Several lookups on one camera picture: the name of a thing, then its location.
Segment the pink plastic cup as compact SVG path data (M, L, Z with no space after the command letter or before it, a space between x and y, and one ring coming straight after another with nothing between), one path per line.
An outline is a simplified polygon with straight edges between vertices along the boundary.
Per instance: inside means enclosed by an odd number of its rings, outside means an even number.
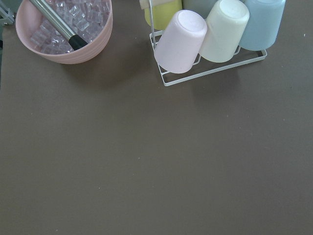
M176 12L155 47L156 62L171 73L188 72L206 33L206 22L198 13L191 10Z

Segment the yellow plastic cup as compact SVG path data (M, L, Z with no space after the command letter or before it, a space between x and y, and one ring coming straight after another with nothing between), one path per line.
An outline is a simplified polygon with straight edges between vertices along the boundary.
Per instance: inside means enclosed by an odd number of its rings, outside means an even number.
M153 30L164 30L173 15L182 10L181 0L140 0L145 20Z

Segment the cream plastic cup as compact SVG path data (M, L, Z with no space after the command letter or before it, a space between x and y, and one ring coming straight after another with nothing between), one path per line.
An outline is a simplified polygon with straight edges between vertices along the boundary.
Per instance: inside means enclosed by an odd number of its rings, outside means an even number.
M214 63L229 61L235 54L248 20L249 10L240 0L217 1L206 18L207 33L200 56Z

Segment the pink bowl with ice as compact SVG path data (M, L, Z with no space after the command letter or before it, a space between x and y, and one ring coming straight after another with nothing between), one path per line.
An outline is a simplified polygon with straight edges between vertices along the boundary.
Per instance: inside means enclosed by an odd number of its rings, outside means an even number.
M40 47L36 46L31 40L32 34L39 28L42 14L28 0L22 1L16 16L16 32L22 44L33 53L60 64L79 64L86 62L97 56L107 45L113 27L112 2L109 0L108 20L102 31L88 45L79 50L65 54L45 54L40 52Z

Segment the light blue plastic cup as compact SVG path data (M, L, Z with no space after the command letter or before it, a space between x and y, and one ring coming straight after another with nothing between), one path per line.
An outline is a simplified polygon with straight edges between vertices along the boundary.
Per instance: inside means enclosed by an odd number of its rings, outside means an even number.
M259 51L271 47L279 31L284 12L284 0L245 0L249 10L249 20L239 42L239 46Z

